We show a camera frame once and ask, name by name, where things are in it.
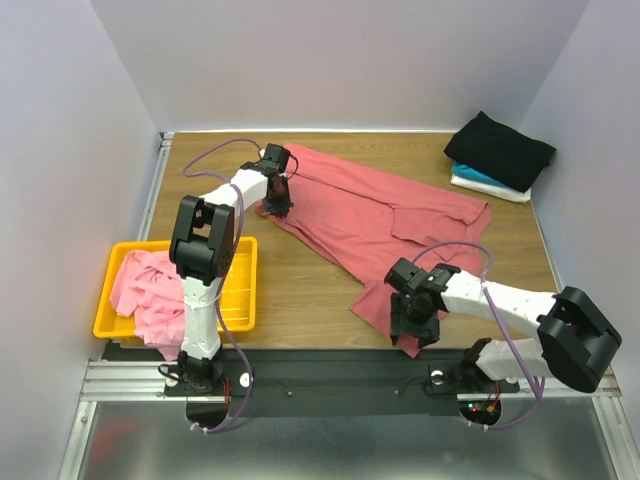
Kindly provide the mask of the red t shirt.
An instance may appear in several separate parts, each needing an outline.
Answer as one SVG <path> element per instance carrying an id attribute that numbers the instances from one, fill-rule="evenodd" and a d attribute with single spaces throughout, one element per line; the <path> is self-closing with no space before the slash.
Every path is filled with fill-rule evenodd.
<path id="1" fill-rule="evenodd" d="M 294 205 L 270 219 L 361 284 L 350 310 L 378 336 L 390 337 L 392 289 L 384 278 L 399 259 L 480 272 L 476 246 L 492 221 L 488 202 L 305 146 L 285 147 L 295 158 L 287 170 Z"/>

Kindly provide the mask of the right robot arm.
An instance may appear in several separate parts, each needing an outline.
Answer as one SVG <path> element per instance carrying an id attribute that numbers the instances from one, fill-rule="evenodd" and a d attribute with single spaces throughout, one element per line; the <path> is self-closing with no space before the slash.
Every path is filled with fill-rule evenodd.
<path id="1" fill-rule="evenodd" d="M 395 291 L 393 338 L 401 332 L 424 336 L 441 312 L 493 320 L 503 332 L 523 333 L 521 340 L 481 340 L 470 350 L 460 378 L 472 390 L 523 376 L 536 386 L 553 377 L 575 391 L 592 393 L 622 343 L 616 328 L 578 288 L 521 290 L 447 264 L 426 271 L 406 258 L 391 267 L 385 282 Z"/>

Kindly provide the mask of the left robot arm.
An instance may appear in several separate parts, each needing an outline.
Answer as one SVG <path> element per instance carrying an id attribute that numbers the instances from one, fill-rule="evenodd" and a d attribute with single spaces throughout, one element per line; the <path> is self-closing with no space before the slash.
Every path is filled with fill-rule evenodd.
<path id="1" fill-rule="evenodd" d="M 216 190 L 180 201 L 169 247 L 184 293 L 184 338 L 177 371 L 167 376 L 199 393 L 215 392 L 222 382 L 216 359 L 219 298 L 231 268 L 247 208 L 260 203 L 265 213 L 286 216 L 293 207 L 286 168 L 295 156 L 269 144 L 255 162 L 243 164 Z"/>

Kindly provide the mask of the yellow plastic basket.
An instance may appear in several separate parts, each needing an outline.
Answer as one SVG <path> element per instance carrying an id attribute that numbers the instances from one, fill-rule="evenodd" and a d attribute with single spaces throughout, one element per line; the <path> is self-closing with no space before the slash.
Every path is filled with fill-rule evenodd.
<path id="1" fill-rule="evenodd" d="M 166 251 L 170 242 L 121 242 L 116 244 L 109 258 L 106 276 L 95 317 L 93 333 L 98 338 L 134 337 L 134 318 L 118 315 L 110 304 L 110 293 L 125 255 L 133 250 Z M 257 240 L 241 237 L 230 270 L 226 277 L 219 306 L 226 328 L 247 332 L 255 326 Z"/>

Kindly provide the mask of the teal folded t shirt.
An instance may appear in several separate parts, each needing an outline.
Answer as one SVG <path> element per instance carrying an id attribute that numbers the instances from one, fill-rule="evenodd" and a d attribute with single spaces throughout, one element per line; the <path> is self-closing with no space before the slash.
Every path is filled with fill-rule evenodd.
<path id="1" fill-rule="evenodd" d="M 477 170 L 475 170 L 474 168 L 465 165 L 465 164 L 461 164 L 458 162 L 455 162 L 451 168 L 451 172 L 463 179 L 466 180 L 471 180 L 471 181 L 475 181 L 475 182 L 480 182 L 483 184 L 487 184 L 487 185 L 493 185 L 493 186 L 498 186 L 498 187 L 504 187 L 504 184 L 501 183 L 498 180 L 495 180 L 493 178 L 491 178 L 490 176 L 483 174 L 482 172 L 479 172 Z"/>

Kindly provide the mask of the white folded t shirt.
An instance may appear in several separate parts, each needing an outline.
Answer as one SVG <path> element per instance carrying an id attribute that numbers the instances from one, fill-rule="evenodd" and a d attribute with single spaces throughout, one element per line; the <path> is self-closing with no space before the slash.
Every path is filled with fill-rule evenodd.
<path id="1" fill-rule="evenodd" d="M 485 184 L 479 181 L 465 179 L 455 174 L 451 176 L 451 184 L 513 203 L 527 203 L 531 200 L 531 190 L 519 192 L 509 187 Z"/>

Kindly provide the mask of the light pink t shirt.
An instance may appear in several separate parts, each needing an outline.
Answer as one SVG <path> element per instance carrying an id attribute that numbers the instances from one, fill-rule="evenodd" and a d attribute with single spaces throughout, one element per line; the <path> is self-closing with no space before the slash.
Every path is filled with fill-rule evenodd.
<path id="1" fill-rule="evenodd" d="M 128 252 L 110 293 L 110 304 L 123 317 L 133 317 L 134 334 L 169 362 L 181 350 L 185 332 L 184 292 L 166 251 Z"/>

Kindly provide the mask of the black folded t shirt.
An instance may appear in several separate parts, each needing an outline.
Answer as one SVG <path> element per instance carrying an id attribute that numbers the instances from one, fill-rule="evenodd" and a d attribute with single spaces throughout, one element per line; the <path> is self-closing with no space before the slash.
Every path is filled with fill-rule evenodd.
<path id="1" fill-rule="evenodd" d="M 551 164 L 556 148 L 480 111 L 452 136 L 444 154 L 506 187 L 525 192 Z"/>

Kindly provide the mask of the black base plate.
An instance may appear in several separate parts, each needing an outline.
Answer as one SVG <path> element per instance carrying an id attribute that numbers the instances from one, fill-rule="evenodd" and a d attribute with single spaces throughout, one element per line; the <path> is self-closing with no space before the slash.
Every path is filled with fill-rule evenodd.
<path id="1" fill-rule="evenodd" d="M 220 352 L 221 382 L 166 385 L 168 397 L 218 401 L 244 417 L 456 416 L 458 398 L 516 393 L 473 367 L 464 349 L 427 349 L 416 358 L 384 349 L 233 349 Z"/>

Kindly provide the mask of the aluminium frame rail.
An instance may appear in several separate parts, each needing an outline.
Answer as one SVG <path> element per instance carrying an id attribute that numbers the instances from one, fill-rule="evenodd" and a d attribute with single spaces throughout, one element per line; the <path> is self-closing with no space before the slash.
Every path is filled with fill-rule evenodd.
<path id="1" fill-rule="evenodd" d="M 160 362 L 91 361 L 85 371 L 80 400 L 88 402 L 176 401 L 164 393 Z"/>

